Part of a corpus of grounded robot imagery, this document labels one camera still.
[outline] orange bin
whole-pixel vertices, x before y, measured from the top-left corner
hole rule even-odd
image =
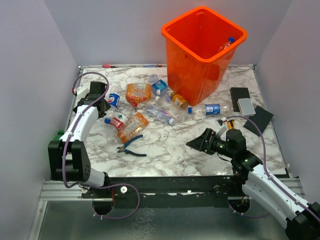
[[[248,35],[242,27],[205,6],[168,22],[161,33],[166,41],[168,85],[191,106],[218,88],[237,47]],[[219,52],[229,37],[235,42]]]

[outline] pliers handle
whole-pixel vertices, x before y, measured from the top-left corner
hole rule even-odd
[[[130,150],[126,149],[126,147],[128,147],[132,142],[134,142],[135,140],[140,139],[142,137],[143,137],[143,135],[135,136],[130,141],[125,143],[123,146],[117,147],[117,149],[119,149],[118,153],[125,152],[126,154],[131,154],[131,155],[134,155],[134,156],[137,156],[137,157],[146,157],[147,154],[145,154],[145,153],[136,153],[136,152],[133,152],[133,151],[130,151]]]

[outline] gray floor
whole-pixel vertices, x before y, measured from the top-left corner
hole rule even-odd
[[[115,216],[130,209],[116,209]],[[248,213],[264,214],[256,202]],[[229,208],[142,208],[124,220],[93,217],[91,202],[48,202],[40,240],[286,240],[272,216],[251,219]]]

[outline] green object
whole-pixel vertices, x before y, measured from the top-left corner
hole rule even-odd
[[[59,141],[59,139],[65,134],[65,131],[60,130],[58,131],[58,133],[56,134],[56,136],[53,138],[53,141]]]

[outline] white marble table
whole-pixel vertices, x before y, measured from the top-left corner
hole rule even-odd
[[[167,69],[162,68],[85,68],[86,72],[99,72],[110,81],[111,87],[120,86],[123,91],[129,83],[144,83],[149,75],[157,74],[167,82]],[[82,77],[81,84],[88,88],[91,81],[103,81],[95,74]],[[254,106],[265,108],[258,84],[251,67],[230,67],[218,89],[203,104],[228,103],[232,106],[231,87],[246,87]],[[128,104],[124,96],[120,96],[120,104]],[[141,112],[145,106],[139,106]],[[174,177],[174,176],[218,176],[232,175],[232,166],[222,161],[216,154],[210,156],[186,146],[186,142],[200,136],[206,128],[217,130],[215,116],[189,116],[183,123],[173,126],[165,125],[151,117],[147,117],[149,125],[143,130],[143,138],[133,142],[128,149],[137,153],[146,153],[147,157],[136,157],[124,152],[117,153],[114,136],[104,119],[98,119],[86,139],[86,150],[92,168],[107,172],[110,177]],[[235,126],[246,137],[247,148],[262,159],[263,148],[260,137],[243,128],[245,120],[236,119]],[[285,164],[273,131],[272,124],[263,133],[266,142],[267,166],[274,174],[286,174]]]

